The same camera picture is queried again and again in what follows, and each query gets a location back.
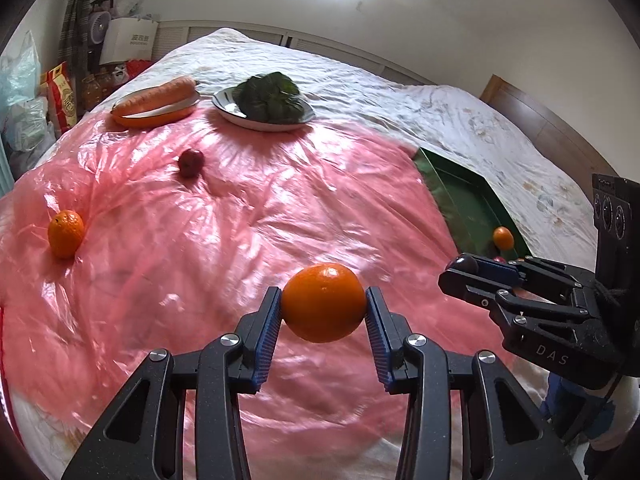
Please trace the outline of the large orange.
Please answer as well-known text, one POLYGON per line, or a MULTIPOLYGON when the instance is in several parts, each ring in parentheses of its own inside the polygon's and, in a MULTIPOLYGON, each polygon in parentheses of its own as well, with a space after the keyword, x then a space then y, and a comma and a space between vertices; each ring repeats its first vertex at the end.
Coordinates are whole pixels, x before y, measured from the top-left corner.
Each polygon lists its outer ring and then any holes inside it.
POLYGON ((282 290, 283 321, 295 335, 314 344, 348 336, 366 312, 366 293, 357 275, 338 263, 307 266, 282 290))

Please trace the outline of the small orange in tray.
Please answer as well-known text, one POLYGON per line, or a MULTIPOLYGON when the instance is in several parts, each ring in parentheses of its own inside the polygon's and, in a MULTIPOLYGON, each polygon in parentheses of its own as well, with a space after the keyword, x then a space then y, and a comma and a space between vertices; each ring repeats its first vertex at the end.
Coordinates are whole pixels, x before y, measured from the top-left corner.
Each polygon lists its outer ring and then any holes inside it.
POLYGON ((498 226, 492 232, 492 242, 500 250, 500 252, 510 252, 514 248, 514 236, 505 226, 498 226))

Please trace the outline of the green tray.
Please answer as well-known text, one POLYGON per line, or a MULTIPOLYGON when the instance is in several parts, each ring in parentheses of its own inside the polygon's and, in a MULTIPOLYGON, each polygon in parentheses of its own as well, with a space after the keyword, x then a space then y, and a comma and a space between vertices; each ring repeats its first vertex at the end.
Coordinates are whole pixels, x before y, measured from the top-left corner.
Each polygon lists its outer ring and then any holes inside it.
POLYGON ((412 160, 459 252, 506 260, 532 254, 506 207, 482 176, 426 148, 419 148, 412 160), (492 240, 498 228, 506 228, 513 235, 514 247, 510 250, 499 249, 492 240))

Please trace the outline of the white floral bedsheet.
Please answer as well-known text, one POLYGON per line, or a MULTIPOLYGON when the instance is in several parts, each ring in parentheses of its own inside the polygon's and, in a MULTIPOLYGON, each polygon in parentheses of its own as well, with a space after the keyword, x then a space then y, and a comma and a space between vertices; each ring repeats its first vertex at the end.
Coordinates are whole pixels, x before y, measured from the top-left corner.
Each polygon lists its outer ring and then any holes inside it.
MULTIPOLYGON (((532 252, 592 266, 596 231, 585 194, 518 127, 461 89, 392 84, 359 68, 221 29, 168 53, 130 81, 126 91, 189 75, 211 96, 272 70, 290 76, 311 102, 317 118, 308 128, 351 124, 405 145, 411 159, 418 148, 427 148, 453 160, 489 182, 532 252)), ((101 105, 72 130, 99 113, 111 120, 110 109, 101 105)))

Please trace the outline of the wooden headboard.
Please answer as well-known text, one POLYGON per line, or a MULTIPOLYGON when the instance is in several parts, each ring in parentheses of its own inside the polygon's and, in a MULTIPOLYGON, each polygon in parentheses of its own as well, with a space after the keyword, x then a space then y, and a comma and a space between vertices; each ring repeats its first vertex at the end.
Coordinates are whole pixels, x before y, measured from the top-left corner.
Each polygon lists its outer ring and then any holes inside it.
POLYGON ((592 175, 617 172, 573 127, 524 91, 492 75, 480 99, 524 133, 546 159, 572 178, 592 200, 592 175))

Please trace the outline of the pink plastic sheet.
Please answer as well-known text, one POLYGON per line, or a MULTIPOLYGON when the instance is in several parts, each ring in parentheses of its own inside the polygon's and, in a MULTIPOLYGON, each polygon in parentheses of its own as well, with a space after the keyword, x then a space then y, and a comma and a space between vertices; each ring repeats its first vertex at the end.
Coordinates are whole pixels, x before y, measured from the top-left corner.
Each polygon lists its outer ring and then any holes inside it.
POLYGON ((484 311, 444 296, 456 248, 405 145, 351 124, 260 134, 202 108, 149 132, 92 115, 1 201, 3 371, 30 457, 58 478, 153 349, 198 350, 269 286, 336 262, 414 330, 460 353, 498 349, 484 311), (197 178, 178 158, 205 155, 197 178), (73 258, 48 225, 85 223, 73 258))

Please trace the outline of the orange on pink sheet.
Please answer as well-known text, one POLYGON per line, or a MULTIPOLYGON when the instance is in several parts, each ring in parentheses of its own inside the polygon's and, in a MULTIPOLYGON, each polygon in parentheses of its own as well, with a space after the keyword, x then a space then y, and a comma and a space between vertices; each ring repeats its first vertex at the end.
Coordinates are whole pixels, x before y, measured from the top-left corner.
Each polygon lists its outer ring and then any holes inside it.
POLYGON ((76 211, 62 210, 48 225, 49 246, 56 258, 73 258, 84 237, 85 223, 76 211))

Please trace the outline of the red plum on sheet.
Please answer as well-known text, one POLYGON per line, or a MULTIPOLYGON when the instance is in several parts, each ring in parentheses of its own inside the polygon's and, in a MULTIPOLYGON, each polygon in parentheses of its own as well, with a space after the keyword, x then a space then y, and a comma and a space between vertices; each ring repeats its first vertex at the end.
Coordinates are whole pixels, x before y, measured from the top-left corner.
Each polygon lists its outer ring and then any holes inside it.
POLYGON ((178 158, 178 173, 183 179, 197 178, 205 165, 205 155, 200 150, 188 148, 178 158))

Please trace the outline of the green leafy vegetable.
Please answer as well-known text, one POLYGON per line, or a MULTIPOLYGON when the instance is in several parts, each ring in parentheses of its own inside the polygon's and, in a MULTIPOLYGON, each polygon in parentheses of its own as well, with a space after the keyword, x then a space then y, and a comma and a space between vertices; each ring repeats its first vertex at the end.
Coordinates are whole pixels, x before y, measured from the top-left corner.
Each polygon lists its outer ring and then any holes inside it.
POLYGON ((285 118, 294 114, 298 100, 303 99, 297 84, 280 72, 251 76, 234 87, 233 96, 240 107, 266 108, 270 117, 282 114, 285 118))

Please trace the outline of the silver plate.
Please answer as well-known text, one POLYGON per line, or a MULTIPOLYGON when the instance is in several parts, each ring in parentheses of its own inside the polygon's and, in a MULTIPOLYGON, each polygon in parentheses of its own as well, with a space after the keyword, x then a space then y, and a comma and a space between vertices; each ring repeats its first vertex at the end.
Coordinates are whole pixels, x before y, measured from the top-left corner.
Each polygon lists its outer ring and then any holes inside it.
POLYGON ((270 133, 291 132, 305 127, 316 118, 314 109, 304 99, 298 100, 290 118, 285 118, 282 114, 270 117, 266 108, 240 107, 233 92, 233 87, 225 88, 217 91, 210 99, 222 118, 244 129, 270 133))

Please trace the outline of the orange plate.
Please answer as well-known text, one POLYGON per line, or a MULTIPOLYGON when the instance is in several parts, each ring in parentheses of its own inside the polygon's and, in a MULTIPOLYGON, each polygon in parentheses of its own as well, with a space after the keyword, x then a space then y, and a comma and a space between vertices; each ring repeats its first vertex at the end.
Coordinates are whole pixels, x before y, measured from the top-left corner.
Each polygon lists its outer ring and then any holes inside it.
POLYGON ((111 112, 111 116, 117 125, 125 128, 142 130, 153 129, 159 126, 171 124, 172 122, 178 122, 183 118, 189 117, 198 107, 200 99, 200 94, 195 91, 192 96, 189 96, 182 101, 154 108, 154 110, 148 110, 147 112, 141 112, 129 116, 119 116, 114 112, 111 112))

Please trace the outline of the clear plastic bags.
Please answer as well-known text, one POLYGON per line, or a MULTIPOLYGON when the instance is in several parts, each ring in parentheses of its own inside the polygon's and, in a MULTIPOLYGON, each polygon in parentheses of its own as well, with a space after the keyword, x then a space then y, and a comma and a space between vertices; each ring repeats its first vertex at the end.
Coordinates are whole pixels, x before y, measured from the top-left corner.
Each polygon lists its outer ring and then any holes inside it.
POLYGON ((39 89, 40 68, 31 32, 14 58, 1 57, 1 147, 14 181, 35 168, 55 144, 48 99, 39 89))

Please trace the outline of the carrot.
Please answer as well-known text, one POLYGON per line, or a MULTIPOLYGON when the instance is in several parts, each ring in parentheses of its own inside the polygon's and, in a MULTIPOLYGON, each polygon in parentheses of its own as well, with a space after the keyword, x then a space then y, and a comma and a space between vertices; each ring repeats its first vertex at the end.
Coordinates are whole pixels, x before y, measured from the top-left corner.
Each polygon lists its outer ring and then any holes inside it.
POLYGON ((130 94, 113 106, 112 113, 125 117, 156 110, 190 98, 194 95, 195 89, 196 82, 191 77, 175 78, 166 84, 130 94))

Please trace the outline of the yellow red snack bag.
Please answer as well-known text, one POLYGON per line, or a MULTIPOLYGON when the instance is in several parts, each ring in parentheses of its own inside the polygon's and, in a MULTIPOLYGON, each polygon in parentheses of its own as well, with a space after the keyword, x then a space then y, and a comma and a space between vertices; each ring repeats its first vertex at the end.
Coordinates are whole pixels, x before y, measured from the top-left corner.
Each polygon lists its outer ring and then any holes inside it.
POLYGON ((76 100, 67 63, 58 64, 43 74, 40 88, 47 98, 50 121, 59 138, 77 124, 76 100))

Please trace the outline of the small grey fan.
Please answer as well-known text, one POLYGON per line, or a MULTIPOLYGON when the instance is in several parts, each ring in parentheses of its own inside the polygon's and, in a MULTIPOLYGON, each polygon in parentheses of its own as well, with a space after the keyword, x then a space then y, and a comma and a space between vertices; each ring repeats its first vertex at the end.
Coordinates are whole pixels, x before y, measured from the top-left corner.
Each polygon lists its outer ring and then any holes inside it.
POLYGON ((93 12, 88 21, 88 43, 92 46, 102 44, 108 26, 111 23, 111 13, 108 11, 93 12))

